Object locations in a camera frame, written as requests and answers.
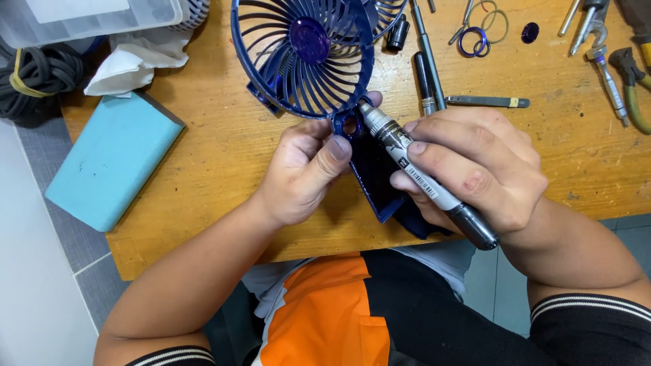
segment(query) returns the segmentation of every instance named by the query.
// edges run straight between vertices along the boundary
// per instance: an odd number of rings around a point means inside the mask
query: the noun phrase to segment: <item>fingernail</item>
[[[425,143],[422,143],[420,141],[416,141],[413,143],[410,143],[409,146],[407,147],[407,150],[416,155],[422,154],[423,151],[425,151]]]
[[[332,155],[332,157],[338,162],[343,162],[344,160],[348,159],[350,144],[343,137],[333,136],[330,140],[328,140],[326,145],[328,151],[330,151],[330,155]]]
[[[418,121],[413,120],[411,122],[405,123],[402,129],[405,130],[405,132],[410,133],[414,128],[416,128],[416,126],[418,126]]]

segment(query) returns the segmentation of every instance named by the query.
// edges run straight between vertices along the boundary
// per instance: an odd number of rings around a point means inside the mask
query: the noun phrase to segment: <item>yellow tape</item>
[[[14,63],[14,72],[9,76],[9,83],[11,86],[19,93],[24,95],[33,96],[35,98],[43,98],[45,96],[52,96],[56,93],[54,92],[42,92],[36,89],[32,89],[25,85],[25,83],[18,76],[18,70],[20,70],[20,55],[23,53],[23,49],[19,48],[16,51],[16,63]]]
[[[644,57],[646,67],[651,67],[651,43],[640,45],[640,49],[642,50],[642,56]]]

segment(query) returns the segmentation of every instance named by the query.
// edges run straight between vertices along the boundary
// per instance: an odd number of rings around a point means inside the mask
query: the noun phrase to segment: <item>wooden workbench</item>
[[[447,45],[460,26],[465,0],[437,0],[435,14],[421,2],[446,94],[531,99],[528,109],[502,112],[532,137],[540,152],[549,177],[547,197],[595,219],[651,212],[651,137],[635,128],[623,129],[615,117],[595,67],[583,57],[592,36],[578,56],[567,56],[581,15],[566,37],[557,37],[569,1],[497,0],[509,16],[511,30],[483,59],[465,59]],[[229,1],[221,6],[213,2],[205,26],[187,47],[185,67],[158,70],[148,91],[187,128],[116,228],[106,234],[125,280],[136,278],[244,201],[262,179],[282,130],[299,122],[292,115],[271,115],[245,89],[248,78],[229,41],[229,8]],[[416,34],[409,6],[406,12],[412,29],[405,49],[397,55],[384,53],[378,42],[368,86],[384,93],[382,109],[401,124],[420,115],[411,69]],[[475,11],[471,23],[478,24],[481,13]],[[530,21],[540,25],[540,36],[526,45],[519,34]],[[503,29],[500,22],[496,21],[495,33],[489,33],[492,38]],[[632,45],[631,29],[614,5],[607,27],[611,51]],[[614,71],[613,75],[621,85]],[[640,89],[640,95],[643,111],[651,118],[651,94]],[[62,111],[73,141],[97,103],[98,98],[80,95],[65,101]],[[283,230],[260,261],[419,242],[393,220],[378,223],[355,178],[349,176],[333,187],[312,218]]]

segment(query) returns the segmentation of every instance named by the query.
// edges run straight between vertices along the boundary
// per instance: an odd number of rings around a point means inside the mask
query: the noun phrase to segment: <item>black cloth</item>
[[[389,366],[651,365],[651,310],[639,304],[552,296],[534,306],[526,339],[462,304],[443,277],[417,260],[389,249],[361,255],[370,274],[364,280],[370,314],[384,317],[389,330]],[[188,362],[165,365],[207,364]]]

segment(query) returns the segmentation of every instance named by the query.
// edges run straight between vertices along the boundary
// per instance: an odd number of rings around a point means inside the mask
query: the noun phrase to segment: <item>barcode label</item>
[[[423,179],[421,175],[418,172],[416,172],[416,169],[414,169],[413,167],[407,168],[407,174],[409,174],[410,177],[413,178],[416,181],[416,183],[418,183],[418,185],[422,188],[425,194],[427,194],[427,196],[429,196],[431,199],[435,199],[439,195],[439,193],[434,191],[432,187],[430,187],[430,185],[427,184],[427,182],[425,182],[425,179]]]

